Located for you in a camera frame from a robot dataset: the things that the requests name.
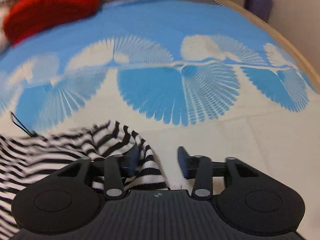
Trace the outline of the black white striped hoodie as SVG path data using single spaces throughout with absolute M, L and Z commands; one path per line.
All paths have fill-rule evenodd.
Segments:
M 100 161 L 125 155 L 134 146 L 139 148 L 140 160 L 135 174 L 123 179 L 124 189 L 167 190 L 150 145 L 117 121 L 60 134 L 1 135 L 1 239 L 10 239 L 19 231 L 11 205 L 21 190 L 82 157 Z

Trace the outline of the blue white patterned bedspread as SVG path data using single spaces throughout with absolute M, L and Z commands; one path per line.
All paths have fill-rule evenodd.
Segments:
M 319 82 L 269 25 L 217 0 L 108 0 L 1 54 L 1 135 L 117 121 L 151 147 L 170 189 L 176 150 L 234 156 L 304 199 L 319 239 Z

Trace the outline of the purple box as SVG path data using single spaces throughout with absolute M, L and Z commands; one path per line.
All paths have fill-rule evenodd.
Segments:
M 244 8 L 264 22 L 268 22 L 273 8 L 273 0 L 244 0 Z

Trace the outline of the red knitted blanket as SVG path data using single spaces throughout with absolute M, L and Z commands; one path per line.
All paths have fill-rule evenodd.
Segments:
M 100 0 L 18 0 L 3 21 L 5 38 L 12 44 L 41 31 L 95 14 Z

